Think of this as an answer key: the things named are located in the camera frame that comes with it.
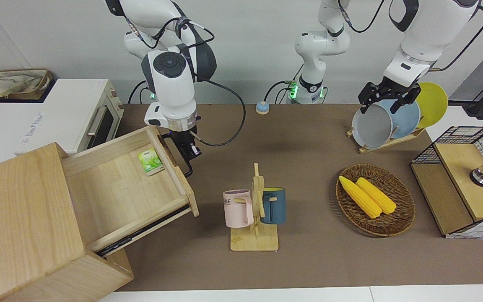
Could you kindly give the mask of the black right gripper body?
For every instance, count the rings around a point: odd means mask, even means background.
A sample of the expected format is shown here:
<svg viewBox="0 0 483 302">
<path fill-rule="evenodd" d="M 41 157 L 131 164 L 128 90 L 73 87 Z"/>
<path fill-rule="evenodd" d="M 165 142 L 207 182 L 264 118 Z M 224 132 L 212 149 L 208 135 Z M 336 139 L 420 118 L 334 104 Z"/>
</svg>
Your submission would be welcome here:
<svg viewBox="0 0 483 302">
<path fill-rule="evenodd" d="M 195 146 L 195 136 L 193 135 L 192 129 L 184 131 L 169 130 L 167 136 L 177 147 Z"/>
</svg>

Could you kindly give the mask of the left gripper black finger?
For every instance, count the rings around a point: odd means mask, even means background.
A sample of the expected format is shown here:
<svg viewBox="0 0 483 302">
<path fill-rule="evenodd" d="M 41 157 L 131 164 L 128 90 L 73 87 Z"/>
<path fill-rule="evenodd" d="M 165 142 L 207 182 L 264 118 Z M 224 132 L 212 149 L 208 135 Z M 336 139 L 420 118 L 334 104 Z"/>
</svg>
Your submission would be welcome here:
<svg viewBox="0 0 483 302">
<path fill-rule="evenodd" d="M 410 89 L 405 92 L 395 92 L 394 98 L 395 102 L 391 106 L 391 114 L 395 114 L 401 107 L 414 103 L 416 98 L 421 92 L 421 87 L 419 84 L 413 84 Z"/>
<path fill-rule="evenodd" d="M 360 111 L 362 114 L 366 113 L 372 104 L 379 102 L 378 93 L 379 85 L 374 83 L 367 83 L 364 88 L 362 88 L 361 92 L 358 94 L 358 101 L 361 105 Z"/>
</svg>

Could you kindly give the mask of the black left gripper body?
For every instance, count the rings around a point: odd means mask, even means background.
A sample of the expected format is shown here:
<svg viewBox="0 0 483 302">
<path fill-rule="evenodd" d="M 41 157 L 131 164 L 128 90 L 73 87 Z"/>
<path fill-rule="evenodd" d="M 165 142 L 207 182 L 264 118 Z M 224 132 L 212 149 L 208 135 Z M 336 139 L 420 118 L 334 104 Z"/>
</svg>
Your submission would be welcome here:
<svg viewBox="0 0 483 302">
<path fill-rule="evenodd" d="M 388 77 L 383 77 L 381 83 L 379 84 L 379 100 L 398 99 L 398 96 L 400 96 L 405 98 L 407 101 L 410 101 L 412 99 L 412 97 L 408 97 L 410 90 L 411 85 L 403 86 L 389 79 Z"/>
</svg>

